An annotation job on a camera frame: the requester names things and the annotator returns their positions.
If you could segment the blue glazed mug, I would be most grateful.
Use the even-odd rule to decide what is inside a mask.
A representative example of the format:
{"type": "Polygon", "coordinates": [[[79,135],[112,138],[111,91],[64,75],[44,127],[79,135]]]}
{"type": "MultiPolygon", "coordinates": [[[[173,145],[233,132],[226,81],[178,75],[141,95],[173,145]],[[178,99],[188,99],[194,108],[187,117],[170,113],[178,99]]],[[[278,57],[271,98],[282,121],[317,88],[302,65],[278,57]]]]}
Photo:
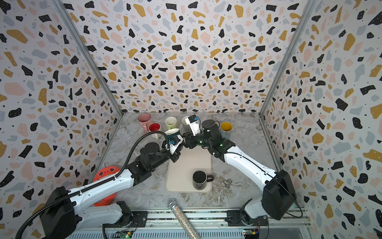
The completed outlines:
{"type": "Polygon", "coordinates": [[[223,138],[230,139],[233,131],[233,125],[230,122],[223,122],[220,125],[220,131],[223,138]]]}

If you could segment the aluminium corner post right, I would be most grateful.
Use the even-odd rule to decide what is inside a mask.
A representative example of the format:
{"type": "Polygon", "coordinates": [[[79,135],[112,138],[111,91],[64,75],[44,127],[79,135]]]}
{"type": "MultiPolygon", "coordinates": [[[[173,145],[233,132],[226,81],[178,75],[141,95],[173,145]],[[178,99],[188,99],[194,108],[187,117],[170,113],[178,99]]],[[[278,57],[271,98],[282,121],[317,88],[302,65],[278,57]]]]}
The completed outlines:
{"type": "Polygon", "coordinates": [[[281,81],[281,78],[284,74],[284,71],[286,70],[286,67],[288,65],[288,62],[289,60],[291,59],[293,53],[294,53],[294,50],[298,44],[298,41],[301,37],[301,34],[305,28],[305,25],[306,23],[308,22],[308,18],[310,17],[315,5],[316,5],[317,1],[316,0],[309,0],[307,1],[307,4],[302,12],[302,16],[301,16],[301,19],[296,27],[296,30],[294,32],[294,35],[292,36],[292,39],[291,39],[291,42],[287,48],[287,51],[281,61],[281,64],[280,64],[280,67],[276,73],[276,76],[275,76],[275,79],[271,85],[271,87],[269,88],[269,92],[266,96],[266,99],[263,103],[263,106],[260,110],[260,113],[259,113],[259,117],[260,119],[262,120],[263,119],[263,116],[265,115],[266,111],[267,111],[267,107],[269,106],[269,104],[271,103],[271,100],[272,100],[272,95],[273,93],[276,91],[276,87],[278,86],[278,84],[280,83],[281,81]]]}

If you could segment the aluminium corner post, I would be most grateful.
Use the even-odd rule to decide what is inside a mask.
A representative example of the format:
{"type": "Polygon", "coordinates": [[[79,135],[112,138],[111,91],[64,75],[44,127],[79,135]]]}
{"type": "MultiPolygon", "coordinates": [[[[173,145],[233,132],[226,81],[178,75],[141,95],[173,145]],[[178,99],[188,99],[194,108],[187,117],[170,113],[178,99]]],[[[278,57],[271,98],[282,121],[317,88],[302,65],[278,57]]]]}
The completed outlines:
{"type": "Polygon", "coordinates": [[[73,21],[70,18],[70,15],[67,13],[62,1],[52,1],[52,5],[57,12],[58,16],[63,21],[64,25],[66,26],[69,33],[72,35],[72,38],[76,45],[78,46],[78,49],[80,53],[83,55],[85,61],[87,62],[89,68],[91,71],[95,74],[96,79],[102,86],[102,89],[104,93],[106,94],[107,98],[110,101],[110,104],[113,106],[114,110],[117,112],[119,117],[123,117],[123,112],[119,108],[117,101],[113,97],[110,88],[108,87],[106,81],[103,78],[103,75],[101,74],[99,68],[97,67],[96,63],[94,62],[94,59],[90,55],[86,44],[82,41],[81,36],[75,27],[73,21]]]}
{"type": "Polygon", "coordinates": [[[269,106],[269,104],[271,103],[271,100],[272,100],[272,95],[273,93],[276,91],[276,87],[278,86],[278,84],[280,83],[281,81],[281,78],[284,74],[284,71],[286,70],[286,67],[288,65],[288,62],[289,60],[291,59],[293,53],[294,53],[294,50],[298,44],[298,41],[301,37],[301,34],[305,28],[305,25],[306,23],[308,22],[308,18],[310,17],[315,5],[316,5],[317,1],[316,0],[309,0],[307,1],[307,4],[302,12],[302,16],[301,16],[301,19],[296,27],[296,30],[294,32],[294,35],[292,36],[292,39],[291,39],[291,42],[287,48],[287,51],[281,61],[281,64],[280,64],[280,67],[276,73],[276,76],[275,76],[275,79],[271,85],[271,87],[269,88],[269,92],[266,96],[266,99],[263,103],[263,106],[260,110],[260,113],[259,113],[259,117],[260,119],[262,120],[263,119],[263,116],[265,115],[266,111],[267,111],[267,107],[269,106]]]}

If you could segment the black mug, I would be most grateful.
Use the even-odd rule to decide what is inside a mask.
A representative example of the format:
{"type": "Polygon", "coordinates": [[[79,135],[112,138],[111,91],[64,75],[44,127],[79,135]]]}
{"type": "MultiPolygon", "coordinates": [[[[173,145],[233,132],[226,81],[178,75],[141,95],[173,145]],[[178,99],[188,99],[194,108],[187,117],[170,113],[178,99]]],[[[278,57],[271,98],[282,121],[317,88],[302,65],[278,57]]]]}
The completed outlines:
{"type": "Polygon", "coordinates": [[[207,183],[214,181],[214,176],[208,175],[203,170],[197,170],[193,173],[192,181],[195,189],[203,190],[206,188],[207,183]]]}

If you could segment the glitter filled tube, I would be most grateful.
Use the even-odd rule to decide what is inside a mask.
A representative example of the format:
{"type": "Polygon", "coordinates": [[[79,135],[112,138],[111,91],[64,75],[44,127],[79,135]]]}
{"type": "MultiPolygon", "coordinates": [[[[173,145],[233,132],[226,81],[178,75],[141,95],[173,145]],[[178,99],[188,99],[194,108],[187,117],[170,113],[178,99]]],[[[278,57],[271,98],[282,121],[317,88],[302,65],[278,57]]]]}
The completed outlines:
{"type": "Polygon", "coordinates": [[[185,213],[181,210],[181,208],[178,206],[175,199],[170,199],[168,208],[172,211],[175,218],[178,220],[186,234],[190,239],[200,239],[201,237],[193,227],[193,225],[190,223],[190,221],[187,219],[185,213]]]}

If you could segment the pink mug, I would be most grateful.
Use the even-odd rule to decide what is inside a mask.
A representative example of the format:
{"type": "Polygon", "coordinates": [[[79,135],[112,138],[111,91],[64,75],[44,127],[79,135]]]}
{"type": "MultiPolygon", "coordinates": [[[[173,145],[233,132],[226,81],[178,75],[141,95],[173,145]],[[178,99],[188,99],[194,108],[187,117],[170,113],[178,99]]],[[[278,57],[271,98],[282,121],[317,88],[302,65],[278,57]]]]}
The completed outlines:
{"type": "Polygon", "coordinates": [[[149,132],[149,126],[152,124],[151,115],[149,113],[143,113],[138,117],[142,128],[145,132],[149,132]]]}

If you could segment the light green mug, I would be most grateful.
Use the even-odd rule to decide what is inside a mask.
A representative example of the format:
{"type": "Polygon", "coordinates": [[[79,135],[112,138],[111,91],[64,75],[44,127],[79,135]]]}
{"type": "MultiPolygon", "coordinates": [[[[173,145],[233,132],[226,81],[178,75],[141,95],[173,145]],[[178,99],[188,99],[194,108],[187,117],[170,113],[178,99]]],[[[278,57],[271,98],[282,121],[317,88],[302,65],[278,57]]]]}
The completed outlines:
{"type": "Polygon", "coordinates": [[[165,124],[166,124],[167,130],[178,128],[177,119],[175,117],[167,117],[165,119],[165,124]]]}

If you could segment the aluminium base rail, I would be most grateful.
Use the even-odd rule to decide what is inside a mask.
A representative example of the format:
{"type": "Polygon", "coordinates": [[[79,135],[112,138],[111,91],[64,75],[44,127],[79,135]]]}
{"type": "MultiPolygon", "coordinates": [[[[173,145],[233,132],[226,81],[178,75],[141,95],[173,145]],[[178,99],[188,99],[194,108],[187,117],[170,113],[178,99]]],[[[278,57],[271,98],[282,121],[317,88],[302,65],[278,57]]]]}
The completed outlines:
{"type": "Polygon", "coordinates": [[[152,208],[133,209],[126,226],[80,223],[71,239],[314,239],[307,218],[269,216],[243,223],[238,209],[152,208]]]}

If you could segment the grey frosted cup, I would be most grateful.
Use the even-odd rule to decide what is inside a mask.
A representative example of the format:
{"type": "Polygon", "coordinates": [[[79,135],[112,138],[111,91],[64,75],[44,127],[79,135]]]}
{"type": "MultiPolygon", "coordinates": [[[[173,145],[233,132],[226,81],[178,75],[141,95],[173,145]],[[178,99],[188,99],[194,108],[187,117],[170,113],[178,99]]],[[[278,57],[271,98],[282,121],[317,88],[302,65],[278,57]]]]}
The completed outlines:
{"type": "Polygon", "coordinates": [[[183,125],[184,132],[190,132],[191,131],[190,125],[188,124],[188,122],[189,122],[188,118],[189,118],[189,116],[184,116],[182,118],[182,125],[183,125]]]}

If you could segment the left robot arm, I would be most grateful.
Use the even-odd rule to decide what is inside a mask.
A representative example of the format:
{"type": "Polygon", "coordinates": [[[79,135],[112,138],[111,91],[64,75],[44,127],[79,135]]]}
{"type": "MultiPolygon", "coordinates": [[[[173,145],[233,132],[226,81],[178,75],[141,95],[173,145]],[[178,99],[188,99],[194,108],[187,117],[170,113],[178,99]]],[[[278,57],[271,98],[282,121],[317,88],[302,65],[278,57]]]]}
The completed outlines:
{"type": "Polygon", "coordinates": [[[112,194],[142,183],[166,161],[177,161],[183,146],[181,139],[178,142],[171,139],[169,145],[162,146],[151,142],[140,150],[134,162],[117,173],[72,191],[66,190],[64,186],[56,188],[46,202],[47,209],[40,215],[45,237],[68,237],[80,223],[88,221],[81,215],[85,209],[112,194]]]}

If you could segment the dark green mug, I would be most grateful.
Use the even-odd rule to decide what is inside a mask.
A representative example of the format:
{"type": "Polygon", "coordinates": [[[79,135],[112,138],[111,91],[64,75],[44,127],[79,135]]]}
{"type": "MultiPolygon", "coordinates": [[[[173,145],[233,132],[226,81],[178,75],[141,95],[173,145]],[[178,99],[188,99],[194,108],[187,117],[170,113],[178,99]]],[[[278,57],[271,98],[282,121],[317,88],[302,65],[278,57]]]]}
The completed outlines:
{"type": "Polygon", "coordinates": [[[180,135],[180,129],[173,128],[173,129],[165,131],[165,134],[167,135],[169,140],[174,140],[175,138],[178,137],[178,135],[180,135]]]}

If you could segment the white mug red inside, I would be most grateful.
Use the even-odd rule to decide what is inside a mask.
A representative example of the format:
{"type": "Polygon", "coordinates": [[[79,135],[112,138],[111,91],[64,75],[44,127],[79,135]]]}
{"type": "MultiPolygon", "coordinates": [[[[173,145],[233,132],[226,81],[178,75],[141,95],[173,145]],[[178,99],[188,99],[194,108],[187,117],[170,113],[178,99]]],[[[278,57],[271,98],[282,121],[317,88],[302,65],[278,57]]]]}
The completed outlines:
{"type": "MultiPolygon", "coordinates": [[[[149,132],[160,131],[161,125],[158,122],[154,122],[154,123],[149,125],[148,129],[149,129],[149,132]]],[[[153,134],[151,134],[151,136],[154,139],[159,139],[161,137],[161,134],[160,133],[153,133],[153,134]]]]}

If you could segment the aluminium corner post left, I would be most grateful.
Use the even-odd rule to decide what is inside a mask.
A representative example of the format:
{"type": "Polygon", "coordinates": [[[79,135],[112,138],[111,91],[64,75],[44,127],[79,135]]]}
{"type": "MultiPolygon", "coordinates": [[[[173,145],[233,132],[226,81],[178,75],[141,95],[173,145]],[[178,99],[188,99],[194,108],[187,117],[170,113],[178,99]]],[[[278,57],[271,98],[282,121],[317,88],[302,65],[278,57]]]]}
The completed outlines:
{"type": "Polygon", "coordinates": [[[52,5],[57,12],[58,16],[63,21],[64,25],[66,26],[69,33],[72,35],[72,38],[76,45],[78,46],[78,49],[80,53],[83,55],[85,61],[87,62],[89,68],[91,71],[95,74],[96,79],[102,86],[102,89],[104,93],[106,94],[107,98],[110,101],[110,104],[113,106],[114,110],[117,112],[119,117],[123,117],[123,112],[119,108],[117,101],[113,97],[110,88],[108,87],[106,81],[103,78],[103,75],[101,74],[99,68],[97,67],[96,63],[94,62],[94,59],[90,55],[86,44],[82,41],[81,36],[75,27],[73,21],[70,18],[70,15],[67,13],[62,1],[52,1],[52,5]]]}

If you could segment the beige rectangular tray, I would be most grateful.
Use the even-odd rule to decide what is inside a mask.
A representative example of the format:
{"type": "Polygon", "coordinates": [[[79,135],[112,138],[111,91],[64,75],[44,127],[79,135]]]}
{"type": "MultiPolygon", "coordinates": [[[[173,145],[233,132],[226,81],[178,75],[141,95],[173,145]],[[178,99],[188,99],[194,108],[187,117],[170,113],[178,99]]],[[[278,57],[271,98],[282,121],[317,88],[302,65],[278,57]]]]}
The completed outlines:
{"type": "Polygon", "coordinates": [[[203,170],[206,174],[212,173],[212,155],[206,149],[196,146],[193,149],[183,148],[176,162],[169,161],[165,188],[171,193],[209,193],[212,183],[208,182],[203,190],[193,186],[193,174],[203,170]]]}

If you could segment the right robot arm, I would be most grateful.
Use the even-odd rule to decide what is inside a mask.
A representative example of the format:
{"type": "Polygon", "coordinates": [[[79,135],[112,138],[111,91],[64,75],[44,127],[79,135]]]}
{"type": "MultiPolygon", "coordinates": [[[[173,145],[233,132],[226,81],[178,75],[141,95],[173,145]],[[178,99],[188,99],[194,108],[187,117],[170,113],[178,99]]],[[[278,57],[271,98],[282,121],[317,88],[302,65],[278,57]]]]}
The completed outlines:
{"type": "Polygon", "coordinates": [[[191,128],[191,132],[183,134],[186,148],[201,146],[207,149],[212,156],[234,166],[259,187],[261,199],[250,199],[240,209],[240,220],[244,224],[252,224],[263,216],[281,220],[296,203],[295,190],[285,170],[275,171],[251,158],[234,142],[223,138],[212,119],[200,121],[199,117],[192,115],[186,123],[191,128]]]}

